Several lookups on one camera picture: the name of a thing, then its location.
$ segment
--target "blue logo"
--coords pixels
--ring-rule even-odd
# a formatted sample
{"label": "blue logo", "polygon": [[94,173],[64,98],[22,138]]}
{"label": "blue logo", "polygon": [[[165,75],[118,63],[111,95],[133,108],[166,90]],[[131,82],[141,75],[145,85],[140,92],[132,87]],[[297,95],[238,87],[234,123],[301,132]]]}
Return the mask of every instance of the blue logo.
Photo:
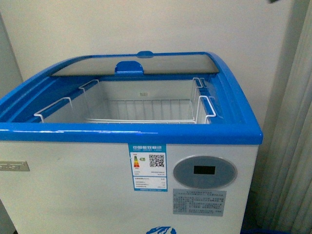
{"label": "blue logo", "polygon": [[176,230],[172,227],[156,227],[150,229],[146,234],[176,234]]}

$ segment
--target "energy label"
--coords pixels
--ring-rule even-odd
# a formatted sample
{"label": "energy label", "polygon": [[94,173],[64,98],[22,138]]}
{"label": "energy label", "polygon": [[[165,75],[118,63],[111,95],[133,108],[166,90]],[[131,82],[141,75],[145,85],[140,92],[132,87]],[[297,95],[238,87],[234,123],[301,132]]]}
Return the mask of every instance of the energy label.
{"label": "energy label", "polygon": [[128,146],[134,190],[167,192],[166,145]]}

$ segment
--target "blue object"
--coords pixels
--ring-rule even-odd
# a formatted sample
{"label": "blue object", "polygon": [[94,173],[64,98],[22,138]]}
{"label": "blue object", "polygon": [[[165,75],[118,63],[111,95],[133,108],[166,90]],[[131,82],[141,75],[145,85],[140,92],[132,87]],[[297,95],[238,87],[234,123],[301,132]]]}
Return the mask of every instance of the blue object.
{"label": "blue object", "polygon": [[115,76],[142,76],[143,67],[137,61],[121,61],[115,67]]}
{"label": "blue object", "polygon": [[[208,56],[218,68],[214,74],[145,75],[136,58],[157,56]],[[84,59],[131,57],[118,63],[115,75],[102,76],[52,76],[60,69]],[[211,99],[217,113],[211,124],[139,124],[139,123],[39,123],[33,114],[62,97],[74,99],[82,94],[79,86],[93,80],[183,80],[201,77],[207,87],[202,95]],[[67,102],[60,102],[60,108]],[[45,112],[50,115],[54,110]],[[262,142],[262,132],[257,120],[224,61],[213,53],[160,53],[140,52],[132,55],[83,56],[57,63],[34,75],[0,100],[0,140],[108,142],[146,144],[249,144]]]}

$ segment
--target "white wire basket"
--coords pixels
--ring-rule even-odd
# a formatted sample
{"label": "white wire basket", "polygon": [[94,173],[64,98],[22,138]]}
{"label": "white wire basket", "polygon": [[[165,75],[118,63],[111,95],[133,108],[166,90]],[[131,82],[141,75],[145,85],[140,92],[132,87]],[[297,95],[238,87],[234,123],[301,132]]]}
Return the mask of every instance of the white wire basket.
{"label": "white wire basket", "polygon": [[[216,116],[211,97],[202,96],[203,81],[99,81],[79,87],[83,94],[63,97],[34,114],[41,122],[209,124]],[[48,117],[44,112],[66,101]]]}

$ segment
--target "black display screen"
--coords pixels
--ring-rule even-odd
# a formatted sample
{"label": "black display screen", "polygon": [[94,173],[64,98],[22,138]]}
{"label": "black display screen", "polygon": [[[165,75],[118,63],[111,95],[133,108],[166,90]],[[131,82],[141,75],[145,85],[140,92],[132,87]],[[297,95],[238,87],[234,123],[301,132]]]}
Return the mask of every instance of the black display screen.
{"label": "black display screen", "polygon": [[194,174],[214,175],[215,167],[214,166],[194,166]]}

